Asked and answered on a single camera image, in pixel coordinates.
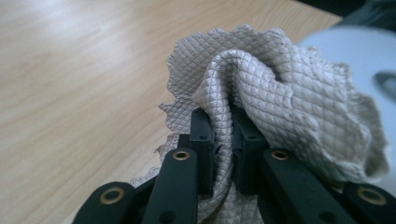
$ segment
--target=white object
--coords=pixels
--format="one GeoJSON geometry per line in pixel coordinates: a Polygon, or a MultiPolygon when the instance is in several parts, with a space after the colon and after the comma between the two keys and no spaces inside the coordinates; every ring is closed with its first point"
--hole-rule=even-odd
{"type": "Polygon", "coordinates": [[[375,185],[396,197],[396,99],[386,95],[375,80],[379,72],[390,73],[394,77],[383,83],[383,88],[388,88],[390,94],[396,92],[396,34],[368,27],[338,26],[308,36],[300,46],[315,46],[324,59],[349,64],[356,88],[375,99],[393,149],[390,172],[375,185]]]}

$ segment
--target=wooden table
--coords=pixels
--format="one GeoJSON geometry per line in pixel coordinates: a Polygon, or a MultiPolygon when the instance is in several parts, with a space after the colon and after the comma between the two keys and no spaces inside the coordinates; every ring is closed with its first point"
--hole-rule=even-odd
{"type": "Polygon", "coordinates": [[[159,166],[175,42],[249,23],[298,42],[340,18],[295,1],[2,1],[0,223],[71,223],[159,166]]]}

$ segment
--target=cloth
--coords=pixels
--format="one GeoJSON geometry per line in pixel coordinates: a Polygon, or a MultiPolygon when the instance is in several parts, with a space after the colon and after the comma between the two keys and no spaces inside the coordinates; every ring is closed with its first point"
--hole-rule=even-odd
{"type": "Polygon", "coordinates": [[[372,98],[355,90],[349,67],[295,46],[283,31],[248,25],[177,41],[168,60],[170,104],[160,104],[174,134],[163,156],[190,132],[191,111],[210,117],[216,141],[214,195],[200,197],[198,221],[262,223],[256,196],[232,184],[230,105],[243,107],[270,145],[291,150],[331,182],[373,182],[389,171],[388,145],[372,98]]]}

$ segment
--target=textured fabric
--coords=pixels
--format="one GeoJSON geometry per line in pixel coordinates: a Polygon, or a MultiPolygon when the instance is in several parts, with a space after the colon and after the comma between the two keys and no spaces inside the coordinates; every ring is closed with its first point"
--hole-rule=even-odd
{"type": "Polygon", "coordinates": [[[221,145],[214,195],[199,199],[199,222],[262,223],[257,197],[238,194],[231,181],[231,104],[247,111],[272,146],[293,151],[327,180],[372,182],[389,170],[375,103],[354,89],[347,65],[293,45],[281,30],[259,33],[244,25],[192,35],[177,42],[168,67],[176,99],[160,108],[174,134],[159,148],[162,157],[178,134],[190,132],[198,106],[221,145]]]}

